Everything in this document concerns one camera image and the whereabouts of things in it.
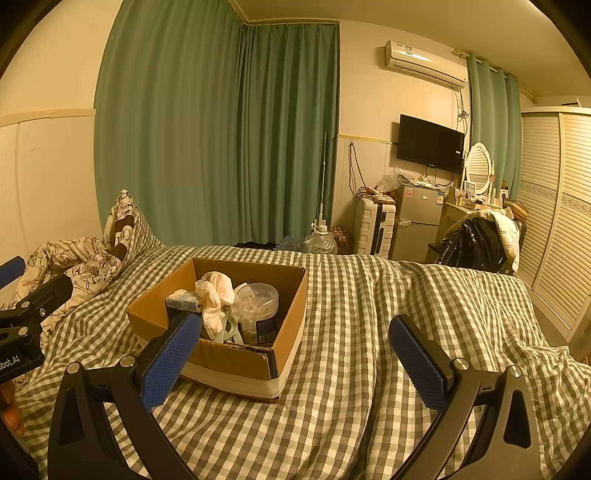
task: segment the black bag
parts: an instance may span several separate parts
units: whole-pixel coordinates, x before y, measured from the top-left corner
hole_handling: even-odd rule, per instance
[[[498,273],[506,261],[496,223],[474,217],[447,241],[437,263]]]

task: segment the oval mirror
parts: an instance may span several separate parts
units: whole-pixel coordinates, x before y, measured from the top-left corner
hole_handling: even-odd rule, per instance
[[[476,186],[476,194],[486,192],[491,183],[492,163],[491,156],[482,143],[478,142],[470,149],[465,169],[466,180]]]

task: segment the white suitcase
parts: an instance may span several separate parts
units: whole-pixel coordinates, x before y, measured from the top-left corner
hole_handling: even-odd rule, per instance
[[[358,255],[388,258],[396,205],[359,199],[355,213],[355,247]]]

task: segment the black clamp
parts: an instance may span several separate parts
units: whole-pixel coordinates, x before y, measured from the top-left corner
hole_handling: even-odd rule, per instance
[[[178,312],[161,337],[117,365],[86,370],[68,365],[51,419],[48,475],[51,480],[138,480],[121,453],[104,402],[114,403],[139,458],[153,480],[195,480],[166,438],[151,409],[166,399],[199,341],[200,315]]]
[[[24,271],[25,262],[21,257],[0,265],[0,288],[16,280]],[[15,308],[0,312],[0,384],[43,363],[41,322],[72,296],[72,289],[70,277],[58,275],[18,302]],[[0,466],[0,473],[6,475],[2,478],[38,479],[37,464],[20,439],[2,421]]]
[[[0,266],[0,277],[4,279],[0,283],[8,284],[23,272],[24,261],[16,257]],[[0,312],[0,384],[43,363],[41,322],[68,301],[72,289],[70,277],[60,274],[27,295],[15,308]]]
[[[476,434],[460,468],[445,478],[541,478],[533,404],[518,366],[488,372],[452,360],[406,315],[392,319],[389,339],[425,405],[439,412],[392,480],[436,480],[476,405],[485,406]]]

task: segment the barcode label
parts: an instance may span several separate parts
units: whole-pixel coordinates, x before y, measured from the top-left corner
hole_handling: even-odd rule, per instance
[[[277,317],[259,320],[256,323],[256,340],[262,345],[272,342],[277,335]]]
[[[266,335],[259,335],[259,343],[267,343],[275,339],[275,332],[267,333]]]

